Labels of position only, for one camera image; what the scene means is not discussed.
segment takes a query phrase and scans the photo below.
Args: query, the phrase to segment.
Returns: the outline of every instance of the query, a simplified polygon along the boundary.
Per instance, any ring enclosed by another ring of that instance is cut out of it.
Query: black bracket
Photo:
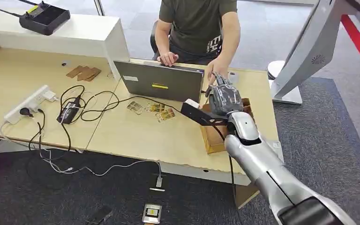
[[[228,121],[228,119],[224,116],[218,116],[211,112],[205,112],[201,109],[193,107],[188,103],[183,103],[180,112],[181,114],[187,116],[202,126],[226,125]]]

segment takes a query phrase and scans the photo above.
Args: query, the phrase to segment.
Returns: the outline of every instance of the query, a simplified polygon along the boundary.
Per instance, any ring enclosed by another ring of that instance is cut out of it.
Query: power strip
[[[53,102],[55,100],[55,94],[50,91],[47,85],[42,86],[27,99],[21,102],[18,106],[12,109],[8,114],[6,114],[3,119],[11,124],[16,124],[23,115],[20,114],[22,108],[28,108],[34,112],[38,111],[39,105],[45,100]]]

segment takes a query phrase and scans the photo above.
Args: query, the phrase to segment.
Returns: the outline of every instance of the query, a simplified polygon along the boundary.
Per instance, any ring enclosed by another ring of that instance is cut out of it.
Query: floor
[[[131,57],[150,59],[149,38],[158,17],[160,0],[101,0],[107,15],[119,16]],[[50,0],[71,13],[96,15],[92,0]],[[1,8],[29,6],[15,0],[0,0]],[[283,60],[293,45],[311,7],[238,1],[241,42],[231,66],[265,70],[273,60]],[[352,20],[360,29],[358,21]],[[333,79],[360,138],[360,55],[340,25],[330,64],[314,76]]]

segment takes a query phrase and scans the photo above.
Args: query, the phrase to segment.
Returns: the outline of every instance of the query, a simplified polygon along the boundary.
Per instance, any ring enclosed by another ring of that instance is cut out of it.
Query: router
[[[68,10],[46,4],[43,1],[39,4],[27,0],[19,1],[33,5],[33,7],[23,15],[10,13],[3,9],[0,11],[18,17],[23,28],[39,34],[53,34],[60,25],[71,17]]]

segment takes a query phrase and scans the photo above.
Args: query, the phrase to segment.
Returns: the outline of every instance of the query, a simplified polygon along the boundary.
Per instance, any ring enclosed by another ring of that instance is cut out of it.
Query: cardboard box
[[[243,98],[243,111],[248,113],[253,118],[252,108],[248,98]],[[202,110],[210,112],[209,104],[202,106]],[[224,135],[227,135],[227,128],[225,126],[217,126],[220,132]],[[208,154],[225,151],[224,142],[221,139],[218,132],[211,126],[203,127],[201,126],[201,132],[203,137],[203,142],[205,143],[205,149]]]

